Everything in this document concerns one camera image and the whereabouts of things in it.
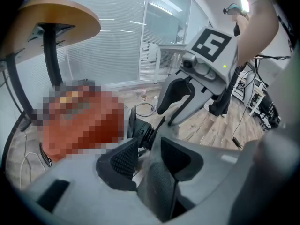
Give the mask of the round wooden table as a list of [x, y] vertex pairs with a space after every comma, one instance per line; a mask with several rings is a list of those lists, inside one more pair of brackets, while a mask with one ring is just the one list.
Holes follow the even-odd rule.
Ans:
[[19, 79], [16, 65], [43, 54], [53, 87], [62, 84], [57, 47], [65, 47], [96, 36], [99, 18], [85, 6], [71, 0], [27, 0], [0, 44], [0, 62], [6, 63], [14, 92], [29, 119], [39, 124]]

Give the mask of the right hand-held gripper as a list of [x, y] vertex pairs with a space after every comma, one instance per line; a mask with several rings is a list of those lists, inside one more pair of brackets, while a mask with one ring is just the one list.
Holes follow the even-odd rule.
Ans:
[[157, 112], [163, 114], [172, 103], [189, 95], [171, 116], [168, 125], [179, 125], [201, 109], [212, 96], [229, 86], [238, 60], [237, 38], [204, 27], [185, 47], [180, 70], [168, 76], [161, 88]]

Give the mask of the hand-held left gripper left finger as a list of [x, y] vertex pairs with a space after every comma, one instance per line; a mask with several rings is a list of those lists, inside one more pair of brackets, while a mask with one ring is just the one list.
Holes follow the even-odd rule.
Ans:
[[46, 225], [159, 225], [132, 180], [137, 140], [66, 156], [22, 193]]

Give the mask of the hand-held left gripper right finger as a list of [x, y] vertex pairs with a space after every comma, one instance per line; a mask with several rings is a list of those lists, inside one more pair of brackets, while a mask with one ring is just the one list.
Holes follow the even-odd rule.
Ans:
[[163, 138], [162, 158], [184, 208], [171, 225], [259, 225], [280, 218], [294, 194], [299, 146], [264, 137], [230, 151]]

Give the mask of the equipment rack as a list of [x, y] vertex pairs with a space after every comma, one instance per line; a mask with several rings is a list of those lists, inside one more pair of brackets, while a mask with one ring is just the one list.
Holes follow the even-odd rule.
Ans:
[[280, 116], [266, 88], [252, 71], [241, 72], [232, 95], [250, 110], [250, 116], [259, 119], [263, 130], [270, 130], [279, 126]]

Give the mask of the orange vacuum cleaner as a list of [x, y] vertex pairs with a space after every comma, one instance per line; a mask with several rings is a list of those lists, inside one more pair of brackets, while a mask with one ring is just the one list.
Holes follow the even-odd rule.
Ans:
[[73, 80], [51, 87], [34, 109], [40, 152], [48, 166], [85, 150], [103, 149], [124, 139], [137, 139], [150, 149], [155, 129], [137, 107], [127, 107], [118, 92], [93, 80]]

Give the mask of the person's right forearm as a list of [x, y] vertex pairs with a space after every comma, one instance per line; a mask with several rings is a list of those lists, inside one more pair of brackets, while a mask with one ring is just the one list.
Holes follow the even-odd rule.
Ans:
[[240, 67], [262, 52], [274, 39], [279, 24], [270, 0], [248, 0], [252, 11], [250, 19], [238, 15], [238, 61]]

